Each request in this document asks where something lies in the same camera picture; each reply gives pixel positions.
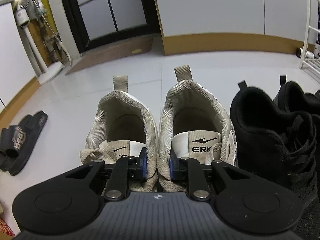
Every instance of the erke logo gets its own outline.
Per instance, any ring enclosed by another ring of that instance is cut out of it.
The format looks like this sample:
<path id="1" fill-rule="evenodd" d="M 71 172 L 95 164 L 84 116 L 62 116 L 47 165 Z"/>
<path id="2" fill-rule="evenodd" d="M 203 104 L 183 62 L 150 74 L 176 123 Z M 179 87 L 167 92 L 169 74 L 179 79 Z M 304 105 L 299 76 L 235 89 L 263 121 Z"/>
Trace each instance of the erke logo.
<path id="1" fill-rule="evenodd" d="M 210 149 L 212 148 L 212 146 L 207 146 L 207 147 L 205 147 L 205 146 L 202 146 L 202 147 L 193 147 L 192 148 L 192 151 L 194 152 L 194 153 L 201 153 L 201 152 L 209 152 L 210 151 Z"/>
<path id="2" fill-rule="evenodd" d="M 195 140 L 195 141 L 192 141 L 192 142 L 198 142 L 198 143 L 203 143 L 203 144 L 205 144 L 205 143 L 207 143 L 207 142 L 210 142 L 210 141 L 212 141 L 212 140 L 216 140 L 217 138 L 212 138 L 212 139 L 209 139 L 209 140 L 204 140 L 204 138 L 202 138 L 202 139 L 198 139 L 198 140 Z"/>
<path id="3" fill-rule="evenodd" d="M 20 150 L 21 145 L 25 142 L 26 140 L 26 133 L 22 131 L 21 127 L 17 126 L 16 131 L 14 132 L 12 141 L 13 141 L 13 147 L 16 150 Z"/>

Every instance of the black slipper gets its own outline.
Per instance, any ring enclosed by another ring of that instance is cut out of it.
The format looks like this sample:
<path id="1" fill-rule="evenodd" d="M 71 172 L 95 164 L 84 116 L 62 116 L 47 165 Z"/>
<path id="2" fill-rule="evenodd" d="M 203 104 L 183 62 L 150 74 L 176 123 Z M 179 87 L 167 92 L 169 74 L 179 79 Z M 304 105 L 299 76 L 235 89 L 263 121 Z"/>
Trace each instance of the black slipper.
<path id="1" fill-rule="evenodd" d="M 47 114 L 39 111 L 34 116 L 28 114 L 18 125 L 3 128 L 0 136 L 0 169 L 18 174 L 26 165 L 44 124 Z"/>

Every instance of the sneaker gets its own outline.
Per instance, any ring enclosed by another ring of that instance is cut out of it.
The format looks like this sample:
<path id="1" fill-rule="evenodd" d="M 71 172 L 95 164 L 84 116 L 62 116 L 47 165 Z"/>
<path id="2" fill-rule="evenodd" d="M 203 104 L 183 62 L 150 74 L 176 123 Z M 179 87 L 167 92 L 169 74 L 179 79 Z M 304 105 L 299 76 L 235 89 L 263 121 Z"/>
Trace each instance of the sneaker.
<path id="1" fill-rule="evenodd" d="M 286 76 L 280 76 L 280 90 L 273 100 L 279 109 L 291 113 L 294 111 L 306 111 L 311 114 L 317 131 L 316 171 L 320 174 L 320 99 L 317 97 L 319 91 L 314 95 L 304 93 L 302 88 L 293 81 L 286 83 Z"/>
<path id="2" fill-rule="evenodd" d="M 188 65 L 174 71 L 178 84 L 167 93 L 157 158 L 159 182 L 165 191 L 185 189 L 185 185 L 171 181 L 171 148 L 178 158 L 195 158 L 201 164 L 210 165 L 213 160 L 236 163 L 235 133 L 225 109 L 207 89 L 192 80 Z"/>
<path id="3" fill-rule="evenodd" d="M 239 168 L 295 192 L 304 208 L 295 232 L 303 239 L 318 239 L 320 204 L 311 115 L 304 111 L 285 113 L 264 91 L 247 87 L 245 82 L 239 87 L 230 109 Z"/>
<path id="4" fill-rule="evenodd" d="M 132 191 L 155 191 L 158 132 L 152 114 L 137 98 L 128 94 L 128 77 L 113 77 L 114 91 L 104 96 L 80 152 L 82 163 L 102 159 L 115 163 L 121 156 L 139 157 L 147 148 L 147 181 L 131 183 Z"/>

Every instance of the shoe heel pull tab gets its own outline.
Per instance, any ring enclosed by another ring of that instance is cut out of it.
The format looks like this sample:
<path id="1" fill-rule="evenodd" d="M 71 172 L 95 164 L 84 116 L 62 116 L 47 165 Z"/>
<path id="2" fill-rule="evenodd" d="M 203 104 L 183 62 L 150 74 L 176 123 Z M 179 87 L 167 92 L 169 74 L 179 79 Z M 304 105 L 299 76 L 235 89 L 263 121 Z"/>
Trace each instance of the shoe heel pull tab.
<path id="1" fill-rule="evenodd" d="M 113 89 L 128 92 L 128 76 L 114 76 Z"/>
<path id="2" fill-rule="evenodd" d="M 178 82 L 183 80 L 193 80 L 189 65 L 183 65 L 174 68 Z"/>
<path id="3" fill-rule="evenodd" d="M 318 90 L 316 93 L 315 93 L 315 96 L 320 99 L 320 90 Z"/>
<path id="4" fill-rule="evenodd" d="M 287 82 L 287 75 L 280 75 L 280 86 L 283 86 Z"/>
<path id="5" fill-rule="evenodd" d="M 245 90 L 245 89 L 248 88 L 248 85 L 247 85 L 247 83 L 245 82 L 245 80 L 239 82 L 239 83 L 238 83 L 238 86 L 239 86 L 239 88 L 240 88 L 240 91 Z"/>

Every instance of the white sneaker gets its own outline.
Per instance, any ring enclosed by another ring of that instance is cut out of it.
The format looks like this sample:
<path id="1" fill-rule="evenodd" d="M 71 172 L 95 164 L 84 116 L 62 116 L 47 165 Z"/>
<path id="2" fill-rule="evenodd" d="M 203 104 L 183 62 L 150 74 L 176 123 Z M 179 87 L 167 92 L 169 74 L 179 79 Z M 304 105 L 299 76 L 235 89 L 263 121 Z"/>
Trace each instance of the white sneaker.
<path id="1" fill-rule="evenodd" d="M 80 152 L 82 163 L 103 159 L 115 163 L 123 155 L 138 157 L 143 147 L 148 150 L 147 181 L 130 183 L 132 191 L 155 191 L 158 155 L 158 132 L 148 108 L 128 94 L 128 77 L 113 77 L 114 91 L 104 96 Z"/>
<path id="2" fill-rule="evenodd" d="M 171 148 L 178 158 L 196 158 L 208 165 L 213 160 L 236 165 L 236 136 L 227 112 L 207 89 L 192 80 L 188 65 L 174 71 L 178 84 L 167 93 L 157 158 L 159 181 L 165 191 L 185 189 L 171 181 Z"/>

